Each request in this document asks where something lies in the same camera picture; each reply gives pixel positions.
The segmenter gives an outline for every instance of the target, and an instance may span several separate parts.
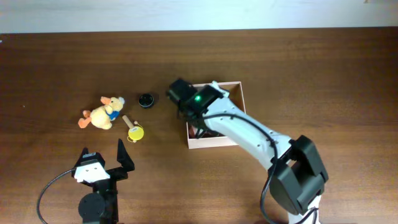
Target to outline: cable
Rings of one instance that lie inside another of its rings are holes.
[[[267,178],[267,180],[266,180],[266,183],[264,184],[264,187],[262,188],[261,197],[260,197],[260,209],[261,209],[262,215],[263,215],[264,218],[267,220],[267,222],[269,222],[270,224],[276,224],[276,222],[272,221],[272,220],[268,217],[268,214],[266,213],[266,211],[265,211],[265,209],[264,209],[264,199],[266,198],[266,193],[267,193],[267,191],[268,191],[269,184],[270,184],[270,182],[271,182],[272,177],[273,177],[274,174],[275,174],[275,170],[276,170],[277,163],[278,163],[278,151],[277,151],[277,148],[276,148],[275,141],[271,138],[271,136],[269,136],[268,133],[266,133],[266,132],[265,132],[262,128],[260,128],[257,124],[253,123],[252,121],[250,121],[250,120],[248,120],[248,119],[246,119],[246,118],[244,118],[244,117],[242,117],[242,116],[236,115],[236,114],[230,114],[230,113],[213,114],[213,115],[205,116],[205,117],[202,117],[202,118],[188,119],[187,122],[190,122],[190,121],[191,121],[191,122],[192,122],[192,121],[204,121],[204,120],[207,120],[207,119],[219,118],[219,117],[222,117],[222,116],[228,116],[228,117],[231,117],[231,119],[233,119],[233,118],[238,118],[238,119],[241,119],[241,120],[247,122],[247,123],[250,124],[251,126],[255,127],[257,130],[259,130],[259,131],[260,131],[263,135],[265,135],[265,137],[270,141],[270,146],[271,146],[271,148],[273,148],[273,150],[274,150],[274,158],[271,159],[271,162],[273,163],[273,165],[272,165],[271,173],[269,173],[268,178]],[[307,214],[305,217],[303,217],[303,218],[302,218],[298,223],[296,223],[296,224],[302,224],[303,222],[305,222],[305,221],[307,220],[307,218],[308,218],[314,211],[317,211],[317,210],[318,210],[318,208],[312,208],[311,212],[308,212],[308,214]],[[317,222],[317,213],[314,214],[313,224],[316,224],[316,222]]]
[[[56,180],[58,180],[59,178],[63,177],[64,175],[72,172],[76,170],[76,168],[72,168],[68,171],[63,172],[62,174],[58,175],[58,177],[54,178],[53,180],[51,180],[42,190],[42,192],[39,195],[39,199],[37,199],[37,205],[36,205],[36,212],[37,212],[37,216],[39,216],[40,221],[42,221],[43,224],[48,224],[42,217],[42,214],[40,213],[40,201],[42,200],[42,197],[44,195],[44,192],[48,189],[48,187],[50,187]]]

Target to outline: yellow plush toy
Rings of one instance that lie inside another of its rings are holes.
[[[104,106],[100,106],[93,111],[83,111],[83,116],[86,118],[79,119],[79,127],[85,128],[91,122],[97,128],[109,129],[112,127],[111,121],[114,121],[118,117],[119,112],[123,108],[124,99],[122,97],[107,98],[101,97],[101,102]]]

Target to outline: white box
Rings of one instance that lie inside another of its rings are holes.
[[[208,85],[207,84],[194,84],[193,86],[197,89],[201,89],[201,87]],[[231,101],[244,113],[246,113],[246,109],[244,107],[244,98],[243,98],[243,90],[241,82],[223,82],[218,83],[218,85],[229,91],[229,98]],[[198,149],[204,147],[218,147],[218,146],[237,146],[234,141],[232,141],[229,137],[210,137],[210,138],[191,138],[189,135],[189,125],[187,123],[187,139],[188,139],[188,148],[189,149]]]

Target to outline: duck beak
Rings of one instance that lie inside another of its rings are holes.
[[[108,97],[101,97],[101,102],[103,103],[103,104],[105,104],[105,105],[109,105],[109,104],[111,104],[111,99],[110,98],[108,98]]]

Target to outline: yellow round object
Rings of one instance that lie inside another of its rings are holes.
[[[135,126],[129,130],[128,135],[127,140],[136,142],[144,137],[144,129],[139,126]]]

